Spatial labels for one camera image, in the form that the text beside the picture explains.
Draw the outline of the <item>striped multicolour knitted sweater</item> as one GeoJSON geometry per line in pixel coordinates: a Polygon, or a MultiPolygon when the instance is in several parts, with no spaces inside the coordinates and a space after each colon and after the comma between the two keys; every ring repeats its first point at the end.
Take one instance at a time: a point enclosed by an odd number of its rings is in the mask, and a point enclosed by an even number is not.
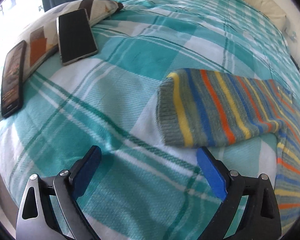
{"type": "Polygon", "coordinates": [[[230,146],[276,136],[275,196],[282,231],[300,216],[300,108],[275,80],[179,69],[160,84],[156,118],[168,146],[230,146]]]}

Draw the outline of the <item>teal white plaid blanket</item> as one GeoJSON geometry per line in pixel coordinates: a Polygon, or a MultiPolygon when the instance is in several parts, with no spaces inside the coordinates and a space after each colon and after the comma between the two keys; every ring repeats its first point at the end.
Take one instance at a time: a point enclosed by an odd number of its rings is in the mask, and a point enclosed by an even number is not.
{"type": "MultiPolygon", "coordinates": [[[[92,27],[98,53],[63,66],[58,52],[25,81],[23,107],[0,109],[0,204],[11,224],[29,177],[54,176],[97,145],[102,161],[78,203],[103,239],[196,239],[221,201],[197,148],[165,145],[158,89],[176,70],[275,80],[300,108],[300,72],[287,35],[244,0],[112,0],[124,8],[92,27]]],[[[1,77],[23,31],[0,23],[1,77]]],[[[277,139],[208,147],[243,176],[268,175],[277,139]]]]}

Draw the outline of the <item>dark smartphone lit screen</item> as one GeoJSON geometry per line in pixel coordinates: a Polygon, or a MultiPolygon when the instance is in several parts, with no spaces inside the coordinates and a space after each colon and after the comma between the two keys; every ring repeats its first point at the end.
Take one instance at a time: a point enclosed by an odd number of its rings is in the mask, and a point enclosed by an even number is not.
{"type": "Polygon", "coordinates": [[[23,106],[23,69],[27,43],[22,40],[6,55],[1,81],[1,115],[12,116],[23,106]]]}

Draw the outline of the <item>black smartphone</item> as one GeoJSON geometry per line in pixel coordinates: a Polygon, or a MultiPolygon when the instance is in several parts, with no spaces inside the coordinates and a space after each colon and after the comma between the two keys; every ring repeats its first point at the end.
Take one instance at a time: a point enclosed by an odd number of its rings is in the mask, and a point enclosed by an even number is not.
{"type": "Polygon", "coordinates": [[[59,54],[64,66],[98,52],[87,11],[84,8],[59,16],[57,34],[59,54]]]}

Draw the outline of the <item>patterned grey white pillow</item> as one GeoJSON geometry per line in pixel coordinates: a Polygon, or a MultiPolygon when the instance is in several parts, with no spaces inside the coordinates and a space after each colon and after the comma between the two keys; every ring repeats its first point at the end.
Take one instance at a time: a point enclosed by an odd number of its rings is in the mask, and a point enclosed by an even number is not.
{"type": "Polygon", "coordinates": [[[23,68],[26,81],[60,45],[74,37],[69,25],[81,31],[83,22],[92,27],[124,8],[123,4],[112,0],[76,0],[58,5],[28,25],[19,36],[19,41],[27,43],[23,68]]]}

